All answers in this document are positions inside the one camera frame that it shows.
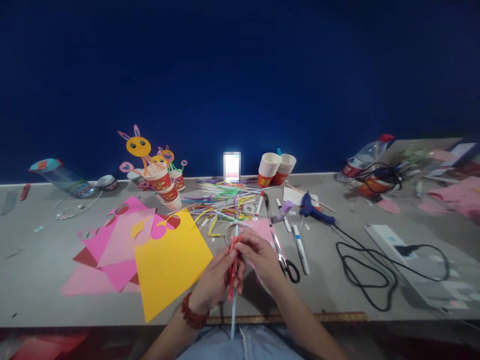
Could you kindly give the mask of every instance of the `red bottle cap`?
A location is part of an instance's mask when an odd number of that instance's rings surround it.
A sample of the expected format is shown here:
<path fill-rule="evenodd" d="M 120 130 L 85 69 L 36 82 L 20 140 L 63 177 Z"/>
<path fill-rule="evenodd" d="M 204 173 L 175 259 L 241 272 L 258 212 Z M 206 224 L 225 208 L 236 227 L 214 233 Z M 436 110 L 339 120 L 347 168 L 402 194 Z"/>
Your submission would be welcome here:
<path fill-rule="evenodd" d="M 393 139 L 395 139 L 395 136 L 390 135 L 390 134 L 383 134 L 382 136 L 380 136 L 380 138 L 378 139 L 378 141 L 381 141 L 381 142 L 384 142 L 384 143 L 389 143 L 389 142 L 391 142 Z"/>

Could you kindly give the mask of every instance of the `hand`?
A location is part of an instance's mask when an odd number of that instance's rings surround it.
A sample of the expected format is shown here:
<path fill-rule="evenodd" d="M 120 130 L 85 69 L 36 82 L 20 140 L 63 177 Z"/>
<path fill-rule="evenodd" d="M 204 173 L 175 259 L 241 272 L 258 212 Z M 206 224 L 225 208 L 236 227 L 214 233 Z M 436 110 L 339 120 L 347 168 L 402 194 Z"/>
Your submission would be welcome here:
<path fill-rule="evenodd" d="M 236 244 L 236 248 L 255 265 L 265 286 L 271 290 L 271 287 L 284 282 L 279 255 L 270 243 L 252 229 L 244 230 L 240 235 L 241 242 Z"/>
<path fill-rule="evenodd" d="M 229 253 L 230 247 L 224 247 L 210 261 L 201 276 L 195 290 L 190 295 L 188 306 L 197 314 L 206 314 L 218 304 L 225 288 L 230 283 L 230 267 L 238 256 L 237 251 Z M 245 261 L 238 256 L 236 276 L 233 279 L 233 286 L 239 294 L 244 290 Z"/>

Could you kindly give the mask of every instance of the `left hand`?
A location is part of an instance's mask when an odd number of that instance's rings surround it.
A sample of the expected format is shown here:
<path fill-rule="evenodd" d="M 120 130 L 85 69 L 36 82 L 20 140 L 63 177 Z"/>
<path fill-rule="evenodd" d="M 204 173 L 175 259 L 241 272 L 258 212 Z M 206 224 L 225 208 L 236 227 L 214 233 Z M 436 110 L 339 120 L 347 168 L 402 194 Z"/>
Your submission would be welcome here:
<path fill-rule="evenodd" d="M 224 247 L 210 261 L 201 276 L 195 290 L 190 295 L 188 306 L 197 314 L 206 314 L 218 304 L 225 288 L 230 282 L 230 267 L 238 256 L 234 249 L 229 253 L 230 247 Z M 239 294 L 244 289 L 245 261 L 243 257 L 238 256 L 237 272 L 233 280 L 233 286 L 236 287 Z"/>

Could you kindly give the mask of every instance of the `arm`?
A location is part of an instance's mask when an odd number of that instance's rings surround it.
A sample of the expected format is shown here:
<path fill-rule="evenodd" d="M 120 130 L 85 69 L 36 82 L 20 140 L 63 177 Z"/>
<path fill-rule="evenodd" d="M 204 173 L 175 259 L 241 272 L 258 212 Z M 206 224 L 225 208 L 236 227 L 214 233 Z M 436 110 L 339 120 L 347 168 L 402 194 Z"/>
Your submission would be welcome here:
<path fill-rule="evenodd" d="M 227 246 L 215 255 L 208 264 L 188 301 L 188 307 L 195 314 L 206 314 L 220 301 L 225 292 L 229 268 L 236 257 L 237 252 L 234 250 L 229 254 L 229 247 Z M 244 272 L 245 262 L 239 257 L 238 277 L 235 278 L 233 284 L 240 294 L 243 291 Z M 142 360 L 176 359 L 195 342 L 198 334 L 199 330 L 190 327 L 184 320 L 182 310 L 178 309 L 160 336 L 143 355 Z"/>
<path fill-rule="evenodd" d="M 326 360 L 347 359 L 335 339 L 300 299 L 285 278 L 277 252 L 253 230 L 241 233 L 237 249 L 249 259 L 271 292 L 295 343 L 316 357 Z"/>

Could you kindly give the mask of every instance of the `right hand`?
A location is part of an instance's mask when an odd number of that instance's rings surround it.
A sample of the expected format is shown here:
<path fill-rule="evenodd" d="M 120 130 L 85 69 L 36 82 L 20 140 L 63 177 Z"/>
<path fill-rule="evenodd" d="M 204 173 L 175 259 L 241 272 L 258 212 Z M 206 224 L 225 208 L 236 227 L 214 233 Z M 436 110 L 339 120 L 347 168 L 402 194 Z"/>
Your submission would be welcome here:
<path fill-rule="evenodd" d="M 272 245 L 252 229 L 246 229 L 240 235 L 241 242 L 236 244 L 236 248 L 255 265 L 255 270 L 265 286 L 271 290 L 272 287 L 284 282 L 285 276 L 279 265 L 279 255 Z"/>

